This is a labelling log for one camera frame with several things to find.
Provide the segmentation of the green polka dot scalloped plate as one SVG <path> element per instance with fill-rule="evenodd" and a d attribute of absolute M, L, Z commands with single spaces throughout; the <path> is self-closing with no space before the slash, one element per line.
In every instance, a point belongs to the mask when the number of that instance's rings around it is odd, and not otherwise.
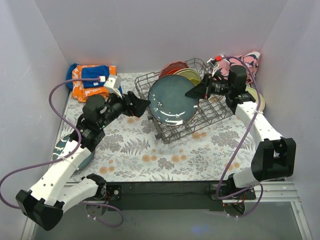
<path fill-rule="evenodd" d="M 197 86 L 201 82 L 201 78 L 196 75 L 189 76 L 188 79 L 192 82 L 194 86 Z"/>

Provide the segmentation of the pink and green branch plate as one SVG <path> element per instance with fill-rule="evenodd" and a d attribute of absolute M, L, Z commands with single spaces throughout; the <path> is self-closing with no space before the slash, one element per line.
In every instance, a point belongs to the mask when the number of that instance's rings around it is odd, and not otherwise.
<path fill-rule="evenodd" d="M 179 71 L 177 71 L 174 75 L 179 75 L 185 78 L 188 78 L 190 76 L 197 76 L 200 77 L 200 75 L 198 74 L 198 72 L 192 68 L 184 68 L 181 69 Z"/>

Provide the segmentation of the grey wire dish rack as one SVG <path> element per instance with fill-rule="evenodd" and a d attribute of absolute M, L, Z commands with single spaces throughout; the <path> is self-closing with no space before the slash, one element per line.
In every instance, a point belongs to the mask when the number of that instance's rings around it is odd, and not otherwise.
<path fill-rule="evenodd" d="M 150 72 L 135 78 L 135 88 L 140 98 L 146 99 L 148 97 L 148 91 L 157 81 L 159 75 L 159 72 Z M 152 121 L 156 129 L 155 139 L 162 140 L 165 144 L 192 135 L 233 115 L 224 97 L 218 95 L 212 95 L 207 100 L 201 99 L 195 116 L 180 126 L 167 126 L 158 122 L 149 110 L 147 112 L 147 119 Z"/>

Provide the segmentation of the dark teal plate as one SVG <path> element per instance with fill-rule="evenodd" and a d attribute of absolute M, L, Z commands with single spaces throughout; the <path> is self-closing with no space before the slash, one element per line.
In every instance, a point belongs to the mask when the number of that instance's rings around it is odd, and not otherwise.
<path fill-rule="evenodd" d="M 167 75 L 159 78 L 148 91 L 149 111 L 165 126 L 180 126 L 195 116 L 199 99 L 185 96 L 194 84 L 184 76 Z"/>
<path fill-rule="evenodd" d="M 52 153 L 52 160 L 56 160 L 63 152 L 67 141 L 69 141 L 70 135 L 65 135 L 63 138 L 61 138 L 57 144 L 54 147 L 53 153 Z M 78 166 L 78 168 L 75 170 L 75 172 L 82 171 L 86 166 L 90 164 L 90 162 L 93 160 L 93 157 L 95 156 L 95 150 L 83 160 L 83 162 Z"/>

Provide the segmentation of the orange plate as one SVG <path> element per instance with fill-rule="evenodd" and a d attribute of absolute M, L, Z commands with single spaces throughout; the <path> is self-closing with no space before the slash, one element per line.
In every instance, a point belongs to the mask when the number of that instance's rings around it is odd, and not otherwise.
<path fill-rule="evenodd" d="M 173 74 L 175 74 L 176 72 L 178 72 L 179 70 L 181 70 L 181 69 L 180 69 L 180 68 L 172 69 L 172 70 L 170 70 L 166 75 L 173 75 Z"/>

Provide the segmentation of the cream green plate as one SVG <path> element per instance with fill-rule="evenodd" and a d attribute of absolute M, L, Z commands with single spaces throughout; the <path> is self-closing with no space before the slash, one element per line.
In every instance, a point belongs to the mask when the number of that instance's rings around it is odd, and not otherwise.
<path fill-rule="evenodd" d="M 259 104 L 259 111 L 262 112 L 266 106 L 266 102 L 265 102 L 264 97 L 261 94 L 258 94 L 257 91 L 252 87 L 247 86 L 246 91 L 249 92 L 253 96 L 256 103 Z"/>

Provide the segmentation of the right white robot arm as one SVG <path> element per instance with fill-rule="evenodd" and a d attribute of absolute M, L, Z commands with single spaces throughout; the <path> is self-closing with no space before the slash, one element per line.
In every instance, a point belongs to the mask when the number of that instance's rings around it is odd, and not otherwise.
<path fill-rule="evenodd" d="M 250 187 L 261 182 L 287 178 L 293 175 L 296 142 L 276 131 L 260 111 L 258 102 L 246 90 L 247 69 L 233 65 L 227 80 L 214 80 L 205 74 L 202 81 L 185 96 L 208 99 L 210 95 L 225 96 L 232 113 L 246 126 L 246 134 L 255 142 L 255 154 L 249 167 L 230 174 L 216 187 L 217 199 L 237 199 Z"/>

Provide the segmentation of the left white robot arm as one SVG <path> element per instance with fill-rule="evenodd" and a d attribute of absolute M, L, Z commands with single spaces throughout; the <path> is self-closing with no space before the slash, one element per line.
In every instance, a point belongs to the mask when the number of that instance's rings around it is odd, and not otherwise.
<path fill-rule="evenodd" d="M 105 136 L 104 128 L 120 115 L 141 117 L 149 100 L 138 98 L 132 91 L 108 98 L 89 97 L 82 108 L 76 129 L 52 166 L 29 190 L 20 190 L 15 199 L 22 213 L 46 231 L 52 230 L 64 212 L 88 198 L 104 199 L 107 182 L 97 174 L 84 177 L 68 190 L 68 179 L 82 162 L 95 151 Z"/>

